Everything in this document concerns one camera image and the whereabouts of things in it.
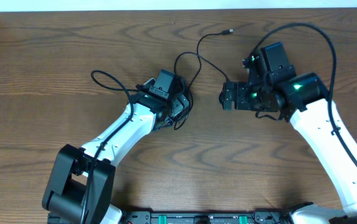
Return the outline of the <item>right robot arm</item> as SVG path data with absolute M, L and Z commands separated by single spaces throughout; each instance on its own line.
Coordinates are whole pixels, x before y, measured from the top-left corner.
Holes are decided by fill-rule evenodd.
M 223 84 L 224 110 L 279 112 L 306 140 L 339 195 L 342 208 L 303 203 L 285 214 L 289 223 L 357 223 L 357 143 L 345 127 L 316 73 L 297 75 L 282 43 L 256 50 L 243 60 L 249 79 Z

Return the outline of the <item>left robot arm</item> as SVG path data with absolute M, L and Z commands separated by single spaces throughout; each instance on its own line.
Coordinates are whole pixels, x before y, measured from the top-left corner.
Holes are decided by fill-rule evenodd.
M 132 147 L 152 131 L 170 127 L 189 109 L 186 82 L 161 70 L 130 90 L 120 117 L 81 147 L 58 152 L 42 198 L 42 208 L 62 223 L 119 223 L 123 212 L 110 203 L 115 171 Z

